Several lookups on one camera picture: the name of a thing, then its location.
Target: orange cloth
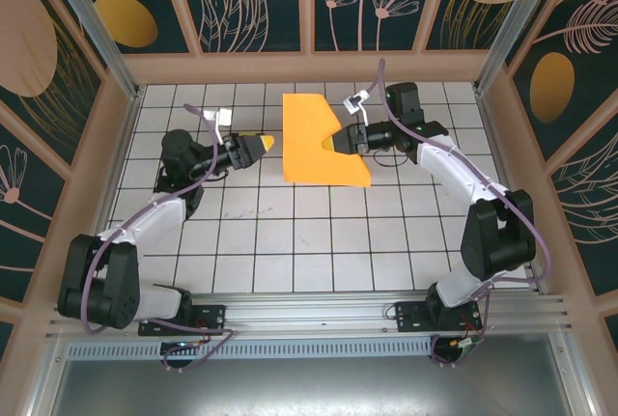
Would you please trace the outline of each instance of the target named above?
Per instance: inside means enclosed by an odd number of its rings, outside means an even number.
[[[360,155],[323,148],[341,124],[322,95],[283,95],[283,177],[288,182],[370,186]]]

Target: purple cable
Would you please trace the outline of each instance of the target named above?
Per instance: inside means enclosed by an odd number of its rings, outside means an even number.
[[[163,319],[149,319],[149,322],[153,322],[155,324],[160,324],[161,326],[166,326],[166,327],[172,327],[174,329],[178,329],[179,331],[185,331],[185,332],[195,332],[197,334],[221,334],[223,332],[227,332],[228,335],[225,336],[225,338],[220,341],[216,346],[214,346],[212,348],[211,351],[209,351],[206,355],[204,355],[202,358],[200,358],[199,360],[193,360],[191,361],[191,363],[189,363],[186,366],[183,366],[182,368],[172,368],[172,366],[168,363],[167,359],[169,358],[169,356],[179,350],[190,350],[193,348],[199,348],[202,345],[186,345],[186,346],[178,346],[178,347],[172,347],[169,350],[167,350],[165,352],[165,354],[163,355],[163,365],[165,365],[165,369],[167,371],[172,371],[174,370],[176,373],[182,373],[184,371],[189,371],[193,368],[196,368],[198,366],[200,366],[202,363],[204,363],[206,360],[208,360],[211,356],[213,356],[215,353],[217,353],[217,351],[223,347],[223,345],[228,342],[230,339],[232,339],[232,336],[234,336],[236,334],[236,332],[234,331],[234,329],[202,329],[199,327],[189,327],[189,326],[180,326],[178,324],[174,324],[173,322],[169,322],[169,321],[165,321]]]
[[[483,337],[483,338],[485,337],[485,330],[487,329],[487,320],[488,320],[488,318],[490,316],[490,295],[491,295],[490,291],[487,291],[487,293],[485,294],[485,312],[483,313],[483,327],[481,328],[481,331],[479,332],[479,335],[481,337]],[[439,335],[435,335],[435,336],[432,337],[432,343],[431,343],[431,348],[430,348],[430,358],[432,359],[432,361],[434,363],[436,363],[438,365],[439,364],[449,365],[449,364],[451,364],[450,362],[446,361],[441,356],[438,356],[438,355],[435,354],[435,344],[437,343],[437,340],[439,338],[440,338]],[[470,351],[470,353],[468,355],[466,355],[461,360],[458,360],[457,364],[461,365],[465,360],[467,360],[468,357],[472,354],[473,350],[474,350],[474,348]]]
[[[390,121],[393,124],[395,124],[397,126],[397,128],[399,128],[401,131],[403,131],[405,134],[411,136],[415,140],[417,140],[417,141],[419,141],[421,143],[427,143],[430,146],[433,146],[433,147],[438,148],[438,149],[440,149],[442,151],[445,151],[446,153],[451,153],[452,155],[454,155],[461,163],[463,163],[463,165],[465,165],[472,172],[472,174],[476,178],[479,179],[479,181],[483,185],[485,185],[488,188],[488,190],[496,198],[498,198],[504,204],[504,206],[508,210],[510,210],[512,213],[515,214],[515,216],[525,225],[525,227],[530,231],[530,233],[532,233],[534,238],[539,243],[539,246],[541,247],[541,250],[543,251],[543,254],[544,254],[545,260],[546,260],[546,267],[545,267],[545,270],[543,271],[543,273],[541,273],[539,276],[532,277],[532,278],[499,277],[499,278],[494,279],[493,281],[495,282],[495,281],[497,281],[499,279],[500,281],[511,281],[511,282],[514,282],[514,283],[534,284],[534,283],[537,283],[537,282],[542,281],[545,278],[547,278],[549,276],[549,273],[551,272],[551,267],[552,267],[551,254],[549,253],[548,245],[545,243],[545,241],[543,239],[543,236],[541,236],[541,234],[534,227],[532,222],[530,222],[530,220],[528,220],[528,218],[526,218],[526,216],[523,213],[521,213],[521,211],[511,203],[511,201],[509,201],[505,196],[500,194],[500,192],[493,187],[492,183],[485,178],[483,173],[481,173],[476,168],[476,166],[465,155],[463,155],[462,153],[460,153],[456,149],[451,149],[448,146],[445,146],[445,145],[443,145],[441,143],[438,143],[437,141],[434,141],[432,139],[425,138],[425,137],[421,136],[420,134],[416,133],[415,131],[412,131],[411,129],[407,128],[404,124],[402,124],[397,119],[397,117],[395,117],[395,115],[390,111],[390,108],[388,107],[388,104],[386,102],[386,90],[384,89],[384,67],[385,66],[386,66],[386,61],[383,58],[380,59],[379,60],[379,64],[378,64],[377,85],[378,85],[378,88],[379,88],[379,96],[380,96],[380,99],[381,99],[382,106],[386,110],[386,114],[388,115],[388,118],[390,119]],[[373,89],[374,86],[376,86],[376,83],[373,84],[370,88]],[[477,292],[475,292],[475,294],[476,295],[481,295],[489,287],[489,285],[490,284],[486,284],[486,285],[482,286],[481,288],[479,288],[477,290]]]
[[[213,158],[213,160],[211,161],[211,166],[208,169],[208,171],[199,180],[195,181],[191,185],[179,191],[176,191],[173,194],[165,196],[158,201],[150,202],[147,205],[145,205],[143,208],[139,209],[133,216],[131,216],[125,223],[123,223],[120,226],[120,228],[118,228],[114,233],[112,233],[112,235],[100,246],[95,256],[93,257],[93,261],[92,263],[90,263],[90,268],[88,269],[88,273],[86,274],[86,281],[84,282],[84,292],[81,295],[81,305],[79,309],[79,316],[81,319],[82,326],[84,327],[84,331],[86,331],[91,336],[98,334],[99,332],[103,331],[106,328],[106,326],[101,326],[97,329],[93,329],[90,327],[90,324],[88,323],[88,297],[90,296],[90,287],[93,284],[93,279],[95,277],[95,271],[97,271],[98,262],[100,261],[100,258],[102,257],[105,250],[107,250],[107,248],[112,244],[112,242],[116,240],[116,238],[118,238],[118,236],[120,236],[124,231],[126,231],[128,227],[130,227],[133,223],[135,223],[135,221],[137,221],[139,218],[144,216],[146,213],[148,213],[152,208],[160,204],[169,202],[173,199],[176,199],[177,197],[182,196],[182,194],[191,192],[196,187],[201,186],[202,183],[206,181],[214,172],[214,167],[216,166],[215,158],[217,157],[217,154],[218,154],[218,149],[217,149],[218,139],[216,135],[214,134],[214,131],[212,130],[211,126],[209,125],[207,120],[202,115],[201,109],[198,109],[197,107],[194,107],[189,104],[185,104],[184,108],[188,112],[194,115],[197,115],[200,118],[200,120],[204,122],[204,125],[206,126],[206,130],[211,134],[212,158]]]

